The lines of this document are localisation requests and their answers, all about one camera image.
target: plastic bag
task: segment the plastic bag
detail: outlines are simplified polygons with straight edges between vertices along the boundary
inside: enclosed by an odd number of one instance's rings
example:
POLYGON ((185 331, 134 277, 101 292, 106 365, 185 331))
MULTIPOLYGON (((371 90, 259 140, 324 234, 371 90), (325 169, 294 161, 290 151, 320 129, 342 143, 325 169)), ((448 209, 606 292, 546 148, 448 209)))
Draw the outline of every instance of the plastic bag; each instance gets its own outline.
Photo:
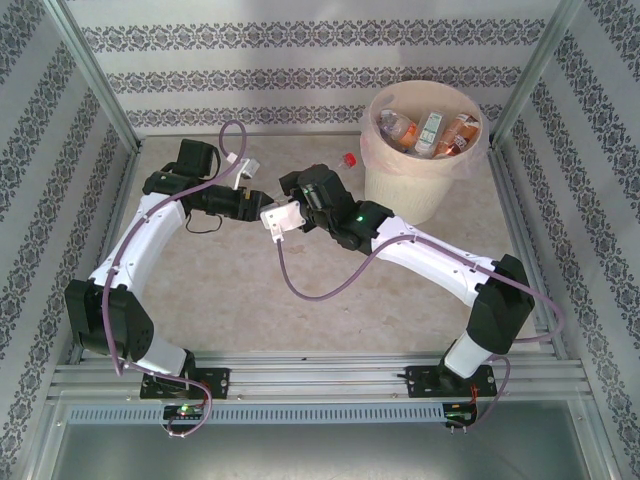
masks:
POLYGON ((472 178, 482 162, 487 160, 489 121, 467 95, 441 83, 413 80, 383 89, 364 110, 360 128, 360 151, 365 167, 391 175, 472 178), (391 108, 414 121, 419 120, 427 109, 445 111, 447 124, 459 113, 470 113, 480 119, 481 130, 469 148, 455 157, 438 160, 417 158, 398 152, 380 135, 377 118, 384 108, 391 108))

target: floral pattern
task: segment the floral pattern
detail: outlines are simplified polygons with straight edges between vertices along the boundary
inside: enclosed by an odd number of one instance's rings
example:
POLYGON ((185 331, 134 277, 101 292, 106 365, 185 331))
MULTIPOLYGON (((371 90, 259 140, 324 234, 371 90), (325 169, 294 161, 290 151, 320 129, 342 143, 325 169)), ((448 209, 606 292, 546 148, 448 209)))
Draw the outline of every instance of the floral pattern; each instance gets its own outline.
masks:
POLYGON ((571 32, 562 39, 554 56, 640 222, 640 155, 637 145, 627 135, 627 127, 616 115, 613 103, 604 93, 593 67, 571 32))
POLYGON ((406 80, 432 80, 452 87, 513 87, 520 67, 362 67, 202 70, 108 75, 117 94, 274 90, 308 88, 381 88, 406 80))
MULTIPOLYGON (((603 333, 603 320, 599 318, 594 307, 593 294, 589 290, 585 275, 576 258, 574 247, 569 240, 567 228, 542 169, 538 152, 522 119, 516 121, 512 135, 518 148, 519 161, 522 162, 526 172, 536 205, 540 211, 540 217, 547 231, 548 241, 551 242, 551 248, 560 268, 568 298, 573 305, 574 318, 582 330, 589 358, 596 366, 598 383, 607 397, 607 406, 613 423, 617 427, 618 438, 623 443, 624 451, 628 455, 631 471, 635 476, 640 477, 640 426, 631 397, 625 391, 626 385, 621 378, 620 367, 616 363, 617 346, 613 345, 603 333)), ((510 162, 506 163, 509 175, 514 182, 510 162)))
POLYGON ((22 50, 33 37, 44 17, 44 8, 38 0, 15 0, 0 21, 0 85, 22 55, 22 50))
POLYGON ((2 289, 0 297, 0 360, 4 360, 5 350, 11 342, 11 332, 22 315, 22 306, 27 300, 27 294, 58 220, 62 202, 99 109, 98 99, 93 91, 89 90, 48 176, 33 220, 24 236, 24 243, 20 245, 13 261, 13 269, 7 276, 6 286, 2 289))
POLYGON ((71 78, 76 64, 71 53, 64 45, 56 50, 47 65, 47 70, 38 82, 27 108, 18 125, 13 130, 0 157, 0 223, 4 213, 11 206, 16 189, 27 173, 26 167, 31 164, 36 147, 42 140, 42 134, 51 121, 51 116, 58 106, 62 92, 71 78))
MULTIPOLYGON (((94 217, 100 206, 102 192, 119 145, 121 145, 121 142, 118 134, 113 126, 109 126, 91 177, 87 183, 86 191, 80 202, 73 230, 62 254, 55 282, 51 286, 51 294, 47 299, 47 306, 38 322, 37 333, 33 337, 29 350, 29 360, 26 362, 24 372, 20 377, 19 388, 14 394, 15 400, 9 408, 8 421, 3 425, 3 434, 0 438, 0 478, 11 477, 12 468, 17 459, 17 452, 24 441, 23 435, 26 431, 26 424, 33 414, 37 392, 43 386, 42 376, 45 372, 45 367, 51 360, 51 350, 56 342, 59 325, 62 321, 66 321, 64 289, 69 284, 69 281, 74 278, 82 255, 88 246, 87 240, 94 217)), ((122 167, 118 191, 123 184, 125 172, 126 165, 122 167)), ((115 199, 111 206, 111 214, 115 209, 115 199)))
POLYGON ((633 339, 634 347, 640 349, 640 287, 631 273, 629 263, 622 255, 622 250, 618 247, 615 232, 607 222, 600 195, 592 186, 567 126, 543 81, 536 85, 531 94, 531 101, 551 141, 558 165, 565 175, 567 187, 589 234, 594 253, 604 269, 604 277, 615 296, 620 317, 626 323, 627 333, 633 339))
POLYGON ((588 0, 609 40, 627 62, 636 82, 640 81, 640 14, 629 0, 588 0))
POLYGON ((94 52, 381 45, 535 45, 542 19, 334 20, 85 27, 94 52))
MULTIPOLYGON (((364 108, 364 105, 185 108, 130 110, 127 115, 134 128, 222 125, 233 118, 246 125, 357 123, 364 108)), ((480 109, 490 121, 495 121, 502 111, 502 105, 480 105, 480 109)))

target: trash can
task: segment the trash can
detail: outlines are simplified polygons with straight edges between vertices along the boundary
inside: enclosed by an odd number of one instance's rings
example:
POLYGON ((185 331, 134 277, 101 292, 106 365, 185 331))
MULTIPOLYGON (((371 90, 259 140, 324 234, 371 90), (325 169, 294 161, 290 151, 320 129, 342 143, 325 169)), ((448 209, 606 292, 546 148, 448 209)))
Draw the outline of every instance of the trash can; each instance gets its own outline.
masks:
POLYGON ((360 150, 365 171, 365 198, 390 208, 412 224, 435 213, 454 180, 472 178, 489 148, 489 124, 478 105, 464 93, 437 82, 412 80, 384 88, 365 109, 360 150), (464 152, 450 158, 427 160, 406 155, 387 144, 377 120, 390 108, 418 123, 427 109, 443 112, 447 123, 460 113, 480 121, 480 130, 464 152))

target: metal post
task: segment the metal post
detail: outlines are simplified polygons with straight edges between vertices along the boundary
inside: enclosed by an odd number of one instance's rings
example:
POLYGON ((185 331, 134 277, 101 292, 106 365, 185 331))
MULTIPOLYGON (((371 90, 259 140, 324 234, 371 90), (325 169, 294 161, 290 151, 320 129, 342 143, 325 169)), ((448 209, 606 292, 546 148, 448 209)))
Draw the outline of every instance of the metal post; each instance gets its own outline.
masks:
MULTIPOLYGON (((531 244, 531 238, 529 238, 529 234, 526 231, 522 212, 517 207, 515 190, 504 170, 506 168, 505 160, 499 148, 493 147, 489 151, 489 164, 491 165, 491 172, 498 191, 498 199, 507 223, 507 230, 509 230, 514 253, 522 261, 531 287, 547 295, 542 273, 538 268, 531 244)), ((556 318, 546 304, 537 302, 534 313, 540 317, 540 320, 547 325, 549 330, 553 330, 556 327, 556 318)), ((569 358, 559 335, 554 337, 551 343, 559 359, 569 358)))
POLYGON ((87 83, 116 128, 118 135, 120 135, 129 150, 137 148, 139 144, 138 137, 111 89, 106 75, 102 72, 89 44, 85 40, 80 27, 69 11, 69 7, 64 0, 43 0, 43 3, 57 25, 87 83))
POLYGON ((582 0, 561 0, 553 13, 547 28, 544 30, 529 63, 524 68, 518 83, 513 89, 500 118, 493 127, 493 145, 499 145, 511 131, 514 122, 520 115, 531 91, 535 87, 540 75, 547 66, 547 62, 564 37, 569 24, 583 4, 582 0))

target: metal base plate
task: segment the metal base plate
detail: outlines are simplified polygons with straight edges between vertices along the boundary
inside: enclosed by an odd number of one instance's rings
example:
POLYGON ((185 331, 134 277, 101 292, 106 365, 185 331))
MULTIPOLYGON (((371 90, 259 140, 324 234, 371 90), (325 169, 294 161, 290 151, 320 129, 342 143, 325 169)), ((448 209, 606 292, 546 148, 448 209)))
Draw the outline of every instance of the metal base plate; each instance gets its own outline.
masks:
MULTIPOLYGON (((231 370, 228 368, 196 368, 193 380, 209 387, 214 399, 227 399, 231 370)), ((199 388, 184 389, 178 382, 158 382, 151 375, 144 375, 140 387, 142 400, 185 399, 204 400, 204 392, 199 388)))
POLYGON ((436 376, 436 365, 418 365, 405 368, 409 398, 453 398, 470 397, 471 387, 478 389, 478 397, 495 397, 498 393, 493 369, 489 365, 481 365, 476 373, 460 384, 459 389, 441 390, 434 388, 430 379, 436 376))

